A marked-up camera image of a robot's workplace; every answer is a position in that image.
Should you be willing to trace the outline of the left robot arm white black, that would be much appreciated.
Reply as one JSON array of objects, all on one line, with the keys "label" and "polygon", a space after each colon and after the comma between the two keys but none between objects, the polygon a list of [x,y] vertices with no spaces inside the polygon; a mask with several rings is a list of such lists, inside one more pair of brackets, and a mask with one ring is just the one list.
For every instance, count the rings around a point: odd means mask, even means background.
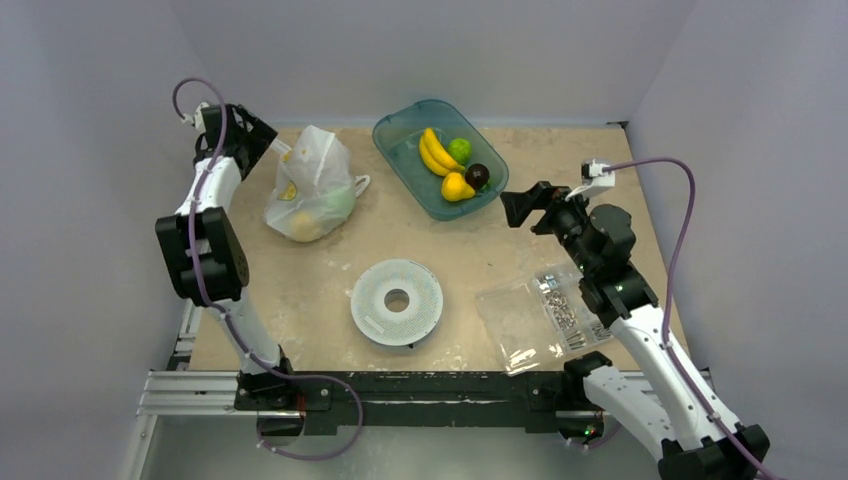
[{"label": "left robot arm white black", "polygon": [[176,294],[215,316],[240,357],[237,401],[284,409],[298,382],[282,348],[271,339],[249,298],[249,265],[227,212],[277,133],[241,104],[202,103],[191,116],[194,179],[180,207],[155,222],[155,233]]}]

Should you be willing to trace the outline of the white plastic bag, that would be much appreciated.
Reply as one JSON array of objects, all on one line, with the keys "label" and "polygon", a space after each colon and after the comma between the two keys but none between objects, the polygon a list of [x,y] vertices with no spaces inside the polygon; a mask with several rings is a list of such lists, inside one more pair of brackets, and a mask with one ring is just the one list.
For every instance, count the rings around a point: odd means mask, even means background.
[{"label": "white plastic bag", "polygon": [[[314,125],[307,126],[301,132],[294,146],[290,147],[276,139],[271,148],[279,155],[279,159],[276,163],[275,188],[263,217],[267,226],[285,238],[288,215],[309,211],[319,219],[319,197],[340,187],[354,186],[358,199],[370,185],[370,176],[352,173],[351,151],[340,142],[337,135]],[[343,223],[322,224],[326,236]]]}]

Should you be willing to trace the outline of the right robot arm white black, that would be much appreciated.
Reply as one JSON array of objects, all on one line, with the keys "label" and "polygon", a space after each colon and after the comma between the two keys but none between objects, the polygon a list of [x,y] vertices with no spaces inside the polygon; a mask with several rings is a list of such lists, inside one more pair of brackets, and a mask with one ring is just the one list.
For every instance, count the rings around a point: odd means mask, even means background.
[{"label": "right robot arm white black", "polygon": [[611,414],[657,462],[663,479],[755,479],[770,440],[741,422],[718,398],[672,334],[666,311],[631,262],[631,215],[540,181],[525,192],[503,192],[507,223],[520,227],[534,210],[536,235],[553,235],[581,278],[582,300],[641,368],[654,394],[631,389],[599,352],[564,366],[561,392],[576,407],[592,403]]}]

